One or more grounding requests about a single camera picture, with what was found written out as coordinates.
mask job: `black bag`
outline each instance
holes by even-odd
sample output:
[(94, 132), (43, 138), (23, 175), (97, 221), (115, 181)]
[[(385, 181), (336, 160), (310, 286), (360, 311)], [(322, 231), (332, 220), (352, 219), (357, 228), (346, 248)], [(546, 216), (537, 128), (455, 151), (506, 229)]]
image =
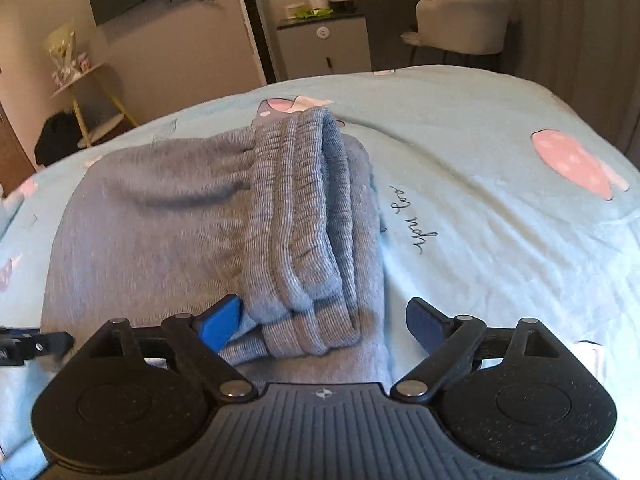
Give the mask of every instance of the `black bag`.
[(78, 141), (82, 133), (78, 120), (73, 114), (60, 112), (47, 119), (42, 127), (42, 133), (33, 150), (36, 164), (50, 166), (66, 156), (80, 151)]

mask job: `gray fabric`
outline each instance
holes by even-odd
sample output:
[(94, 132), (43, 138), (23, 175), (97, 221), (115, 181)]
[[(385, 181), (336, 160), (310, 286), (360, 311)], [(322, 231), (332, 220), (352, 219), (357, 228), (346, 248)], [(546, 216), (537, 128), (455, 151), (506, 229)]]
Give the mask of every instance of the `gray fabric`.
[(312, 108), (105, 156), (56, 234), (42, 329), (78, 348), (111, 317), (155, 325), (234, 292), (245, 315), (223, 350), (232, 364), (320, 356), (364, 324), (361, 349), (386, 370), (378, 213), (366, 152), (349, 146), (348, 158), (332, 115)]

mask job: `ribbed gray plate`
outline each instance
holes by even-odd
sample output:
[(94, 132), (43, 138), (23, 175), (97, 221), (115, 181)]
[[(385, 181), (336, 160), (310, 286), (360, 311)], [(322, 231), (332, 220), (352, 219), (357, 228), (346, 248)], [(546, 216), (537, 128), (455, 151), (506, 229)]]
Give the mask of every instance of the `ribbed gray plate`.
[[(44, 480), (98, 478), (54, 466)], [(450, 441), (430, 410), (376, 384), (272, 384), (220, 410), (206, 434), (163, 465), (102, 480), (610, 480), (597, 464), (523, 473), (487, 465)]]

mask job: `wooden door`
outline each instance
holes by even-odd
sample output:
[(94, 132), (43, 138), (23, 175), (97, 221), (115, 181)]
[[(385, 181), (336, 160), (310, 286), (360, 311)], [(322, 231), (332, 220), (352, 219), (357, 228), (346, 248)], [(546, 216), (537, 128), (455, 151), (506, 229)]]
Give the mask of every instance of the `wooden door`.
[(33, 165), (24, 153), (0, 104), (0, 184), (4, 188), (4, 194), (9, 195), (33, 173)]

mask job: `wooden table leg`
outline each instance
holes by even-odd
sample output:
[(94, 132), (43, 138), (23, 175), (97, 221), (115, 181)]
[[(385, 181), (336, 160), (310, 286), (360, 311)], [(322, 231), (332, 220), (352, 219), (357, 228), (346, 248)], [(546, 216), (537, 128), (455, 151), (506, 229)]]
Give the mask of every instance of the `wooden table leg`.
[(78, 104), (78, 99), (76, 99), (76, 94), (72, 92), (73, 100), (71, 104), (74, 107), (74, 113), (76, 114), (76, 119), (78, 119), (78, 125), (80, 126), (80, 131), (82, 132), (82, 136), (84, 137), (84, 142), (87, 147), (91, 146), (91, 139), (89, 137), (89, 130), (86, 128), (86, 124), (84, 123), (84, 117), (82, 117), (82, 112), (80, 111), (80, 105)]
[(94, 77), (94, 80), (98, 84), (102, 92), (106, 94), (107, 97), (109, 97), (111, 102), (120, 111), (120, 113), (127, 118), (127, 121), (129, 121), (129, 123), (131, 123), (132, 126), (140, 126), (140, 124), (138, 124), (138, 122), (133, 118), (133, 115), (131, 115), (129, 111), (124, 107), (124, 104), (122, 104), (120, 99), (118, 99), (114, 94), (109, 92), (109, 90), (107, 90), (107, 88), (102, 84), (102, 82), (97, 78), (97, 76)]

